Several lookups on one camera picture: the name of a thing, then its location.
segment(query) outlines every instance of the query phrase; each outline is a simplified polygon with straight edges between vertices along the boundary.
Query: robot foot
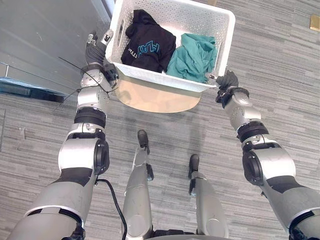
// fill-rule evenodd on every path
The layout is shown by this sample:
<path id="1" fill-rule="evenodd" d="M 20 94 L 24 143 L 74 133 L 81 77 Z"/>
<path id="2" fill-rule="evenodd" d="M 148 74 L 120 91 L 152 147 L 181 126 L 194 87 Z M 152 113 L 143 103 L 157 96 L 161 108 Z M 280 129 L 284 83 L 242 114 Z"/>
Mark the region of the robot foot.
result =
<path id="1" fill-rule="evenodd" d="M 150 149 L 149 149 L 149 140 L 148 140 L 148 135 L 145 130 L 139 130 L 138 131 L 138 141 L 140 144 L 140 148 L 144 148 L 147 152 L 147 154 L 150 154 Z"/>
<path id="2" fill-rule="evenodd" d="M 199 158 L 198 154 L 192 154 L 191 155 L 190 161 L 189 161 L 189 175 L 188 175 L 190 180 L 192 178 L 192 173 L 194 171 L 198 171 L 199 161 L 200 161 L 200 158 Z"/>

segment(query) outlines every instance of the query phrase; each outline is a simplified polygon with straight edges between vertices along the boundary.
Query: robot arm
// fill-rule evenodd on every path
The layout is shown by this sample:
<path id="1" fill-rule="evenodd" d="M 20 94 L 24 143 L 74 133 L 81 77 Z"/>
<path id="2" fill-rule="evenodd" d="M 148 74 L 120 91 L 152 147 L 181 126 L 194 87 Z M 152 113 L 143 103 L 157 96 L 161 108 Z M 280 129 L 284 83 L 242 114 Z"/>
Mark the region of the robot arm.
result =
<path id="1" fill-rule="evenodd" d="M 261 121 L 261 114 L 238 87 L 235 74 L 219 77 L 216 101 L 222 103 L 242 142 L 245 178 L 259 186 L 291 240 L 320 239 L 320 195 L 296 182 L 295 163 Z"/>
<path id="2" fill-rule="evenodd" d="M 61 175 L 41 191 L 8 240 L 84 239 L 83 226 L 94 184 L 98 175 L 109 167 L 109 146 L 104 130 L 108 91 L 118 78 L 112 64 L 101 61 L 105 45 L 101 42 L 96 45 L 93 37 L 94 34 L 89 35 L 87 43 L 88 66 L 83 70 L 74 124 L 58 155 Z"/>

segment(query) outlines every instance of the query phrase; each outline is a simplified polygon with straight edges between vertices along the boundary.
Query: wire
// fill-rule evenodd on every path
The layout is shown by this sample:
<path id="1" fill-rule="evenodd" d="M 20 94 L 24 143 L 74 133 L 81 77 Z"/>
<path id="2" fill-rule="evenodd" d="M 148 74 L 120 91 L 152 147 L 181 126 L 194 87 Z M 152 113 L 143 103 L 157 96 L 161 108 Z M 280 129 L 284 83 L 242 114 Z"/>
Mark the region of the wire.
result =
<path id="1" fill-rule="evenodd" d="M 103 183 L 106 183 L 109 186 L 111 194 L 112 194 L 112 198 L 113 198 L 113 201 L 114 201 L 115 208 L 118 211 L 118 214 L 119 214 L 119 216 L 121 218 L 121 221 L 122 221 L 122 224 L 123 224 L 123 228 L 124 228 L 123 235 L 122 235 L 122 240 L 126 240 L 127 231 L 128 231 L 127 222 L 126 222 L 126 219 L 125 219 L 125 217 L 124 217 L 124 215 L 123 215 L 123 213 L 122 213 L 122 211 L 121 211 L 121 209 L 119 207 L 114 188 L 112 187 L 111 183 L 106 179 L 97 179 L 95 182 L 96 183 L 97 182 L 103 182 Z"/>
<path id="2" fill-rule="evenodd" d="M 113 90 L 111 90 L 111 91 L 105 90 L 105 89 L 100 85 L 100 83 L 98 83 L 98 82 L 95 80 L 95 78 L 94 78 L 93 76 L 91 76 L 89 73 L 87 73 L 86 71 L 83 71 L 83 70 L 82 70 L 80 67 L 78 67 L 77 65 L 73 64 L 72 62 L 69 62 L 68 60 L 65 60 L 64 58 L 62 58 L 62 57 L 60 57 L 60 56 L 58 56 L 58 58 L 60 58 L 61 60 L 65 61 L 66 63 L 74 66 L 75 68 L 79 69 L 80 71 L 82 71 L 82 72 L 84 72 L 85 74 L 87 74 L 90 78 L 92 78 L 93 81 L 95 81 L 95 83 L 106 93 L 106 95 L 108 96 L 109 99 L 110 99 L 109 93 L 111 93 L 111 92 L 113 92 L 114 90 L 116 90 L 116 88 L 113 89 Z"/>
<path id="3" fill-rule="evenodd" d="M 58 108 L 60 108 L 60 106 L 61 106 L 62 104 L 64 104 L 65 101 L 66 101 L 68 98 L 71 97 L 71 95 L 73 95 L 73 94 L 75 94 L 75 93 L 80 93 L 81 89 L 82 89 L 82 88 L 76 89 L 75 91 L 73 91 L 72 93 L 70 93 L 70 94 L 63 100 L 63 102 L 60 102 L 59 105 L 58 105 L 52 112 L 54 113 L 55 110 L 57 110 Z"/>

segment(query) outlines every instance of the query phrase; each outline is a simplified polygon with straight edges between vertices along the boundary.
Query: basket handle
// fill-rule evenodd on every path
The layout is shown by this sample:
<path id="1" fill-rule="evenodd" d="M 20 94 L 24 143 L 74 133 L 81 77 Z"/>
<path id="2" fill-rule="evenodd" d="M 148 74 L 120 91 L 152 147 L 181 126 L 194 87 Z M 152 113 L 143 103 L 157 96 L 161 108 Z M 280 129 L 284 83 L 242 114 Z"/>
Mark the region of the basket handle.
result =
<path id="1" fill-rule="evenodd" d="M 119 47 L 120 46 L 120 43 L 121 43 L 121 39 L 122 39 L 122 36 L 124 34 L 124 25 L 125 25 L 125 20 L 122 19 L 121 21 L 121 24 L 120 24 L 120 27 L 119 27 L 119 33 L 118 33 L 118 38 L 117 38 L 117 46 Z"/>

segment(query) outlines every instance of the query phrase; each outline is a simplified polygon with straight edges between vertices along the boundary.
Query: black t-shirt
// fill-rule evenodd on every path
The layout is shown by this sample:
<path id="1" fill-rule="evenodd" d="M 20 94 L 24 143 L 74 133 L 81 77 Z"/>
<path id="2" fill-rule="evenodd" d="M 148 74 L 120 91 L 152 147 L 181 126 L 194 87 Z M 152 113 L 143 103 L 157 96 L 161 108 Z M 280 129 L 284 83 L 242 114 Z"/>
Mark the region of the black t-shirt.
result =
<path id="1" fill-rule="evenodd" d="M 130 42 L 123 51 L 122 63 L 158 73 L 166 72 L 176 49 L 176 37 L 160 27 L 145 10 L 134 10 L 133 15 L 133 23 L 125 31 Z"/>

